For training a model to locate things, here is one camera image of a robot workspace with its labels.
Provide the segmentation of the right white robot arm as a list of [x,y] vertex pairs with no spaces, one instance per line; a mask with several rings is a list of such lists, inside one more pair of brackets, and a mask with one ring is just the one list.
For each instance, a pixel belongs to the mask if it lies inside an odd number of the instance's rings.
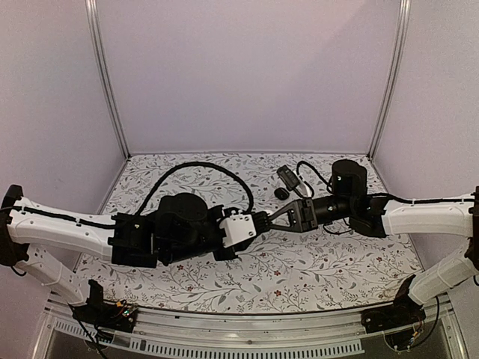
[[347,219],[363,236],[449,234],[467,242],[430,269],[408,278],[387,310],[387,320],[402,326],[416,307],[478,274],[478,193],[459,198],[403,199],[367,191],[367,170],[352,160],[332,165],[331,195],[295,200],[269,216],[272,230],[306,233],[321,224]]

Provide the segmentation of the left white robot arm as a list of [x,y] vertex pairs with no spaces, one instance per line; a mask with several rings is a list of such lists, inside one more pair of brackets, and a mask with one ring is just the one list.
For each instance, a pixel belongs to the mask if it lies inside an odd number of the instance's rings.
[[1,202],[1,264],[28,272],[103,325],[112,314],[99,285],[81,280],[46,247],[156,268],[209,253],[231,260],[270,228],[267,212],[208,208],[190,193],[163,197],[148,215],[86,215],[40,205],[25,197],[21,186],[11,185]]

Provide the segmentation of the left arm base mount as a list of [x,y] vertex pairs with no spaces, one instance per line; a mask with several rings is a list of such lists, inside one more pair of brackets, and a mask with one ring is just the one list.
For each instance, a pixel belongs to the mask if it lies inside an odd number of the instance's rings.
[[73,318],[91,324],[96,329],[112,329],[132,333],[138,315],[138,306],[120,300],[115,303],[104,301],[103,287],[95,280],[89,280],[89,294],[85,304],[72,309]]

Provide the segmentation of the black earbud charging case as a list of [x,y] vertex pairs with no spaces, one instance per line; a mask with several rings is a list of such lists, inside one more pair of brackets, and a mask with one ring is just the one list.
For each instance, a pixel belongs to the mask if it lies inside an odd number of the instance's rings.
[[286,188],[276,188],[274,195],[277,199],[284,201],[290,197],[290,192]]

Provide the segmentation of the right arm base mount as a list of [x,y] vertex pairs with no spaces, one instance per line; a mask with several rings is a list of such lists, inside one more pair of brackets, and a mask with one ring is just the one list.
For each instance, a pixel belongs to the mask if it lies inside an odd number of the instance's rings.
[[422,304],[409,297],[409,287],[415,275],[400,286],[391,304],[361,312],[361,325],[368,334],[411,325],[426,319]]

